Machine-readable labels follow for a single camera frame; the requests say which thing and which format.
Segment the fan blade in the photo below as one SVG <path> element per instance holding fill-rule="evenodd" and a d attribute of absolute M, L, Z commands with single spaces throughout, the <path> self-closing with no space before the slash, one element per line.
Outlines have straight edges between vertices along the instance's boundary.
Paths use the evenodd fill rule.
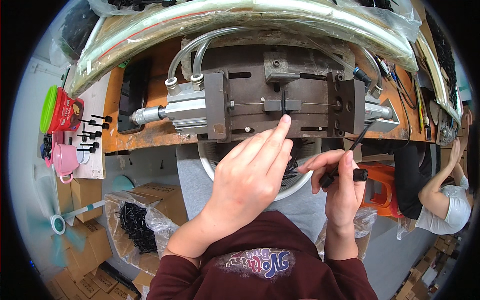
<path fill-rule="evenodd" d="M 51 236 L 53 230 L 48 218 L 33 214 L 30 210 L 27 210 L 26 214 L 28 231 L 32 237 L 43 239 L 45 236 Z"/>
<path fill-rule="evenodd" d="M 85 247 L 85 239 L 86 236 L 78 233 L 75 229 L 68 227 L 65 229 L 65 237 L 68 239 L 70 244 L 77 250 L 78 252 L 83 252 Z"/>
<path fill-rule="evenodd" d="M 66 267 L 67 264 L 65 262 L 65 251 L 62 247 L 62 239 L 60 235 L 55 234 L 53 237 L 52 248 L 52 263 L 59 267 Z"/>
<path fill-rule="evenodd" d="M 56 214 L 58 206 L 57 199 L 54 197 L 57 194 L 55 185 L 55 177 L 53 176 L 43 176 L 35 181 L 38 197 L 49 217 Z"/>

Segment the orange plastic stool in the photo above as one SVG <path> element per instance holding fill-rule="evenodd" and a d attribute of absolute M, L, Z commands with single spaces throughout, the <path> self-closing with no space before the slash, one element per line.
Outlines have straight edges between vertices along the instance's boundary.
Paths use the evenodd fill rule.
<path fill-rule="evenodd" d="M 365 192 L 360 207 L 373 207 L 377 210 L 379 216 L 393 216 L 390 204 L 395 198 L 395 168 L 391 166 L 375 163 L 372 166 L 360 164 L 359 168 L 368 170 L 368 178 L 378 181 L 382 184 L 382 192 L 374 193 L 371 203 L 365 202 Z"/>

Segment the red can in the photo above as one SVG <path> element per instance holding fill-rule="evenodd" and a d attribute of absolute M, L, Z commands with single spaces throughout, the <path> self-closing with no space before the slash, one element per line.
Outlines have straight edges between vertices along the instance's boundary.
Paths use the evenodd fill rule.
<path fill-rule="evenodd" d="M 80 98 L 71 99 L 63 88 L 58 87 L 57 105 L 59 109 L 57 111 L 55 107 L 52 116 L 52 124 L 56 123 L 57 126 L 52 131 L 76 131 L 80 127 L 80 119 L 84 114 L 84 101 Z"/>

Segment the grey pants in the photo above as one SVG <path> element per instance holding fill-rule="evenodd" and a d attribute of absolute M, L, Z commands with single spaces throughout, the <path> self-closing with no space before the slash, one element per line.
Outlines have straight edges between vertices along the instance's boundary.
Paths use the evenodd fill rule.
<path fill-rule="evenodd" d="M 194 218 L 212 194 L 213 182 L 200 162 L 197 144 L 177 147 L 177 167 L 187 208 L 188 219 Z M 270 204 L 265 211 L 283 213 L 315 243 L 325 223 L 326 193 L 312 194 L 310 181 L 293 195 Z"/>

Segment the pink mug handle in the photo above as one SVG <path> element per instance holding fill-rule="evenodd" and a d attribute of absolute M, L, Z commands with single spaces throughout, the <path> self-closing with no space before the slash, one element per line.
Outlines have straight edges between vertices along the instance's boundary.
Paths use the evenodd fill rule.
<path fill-rule="evenodd" d="M 73 180 L 73 174 L 70 174 L 70 179 L 63 181 L 63 176 L 60 174 L 60 181 L 63 183 L 70 183 Z"/>

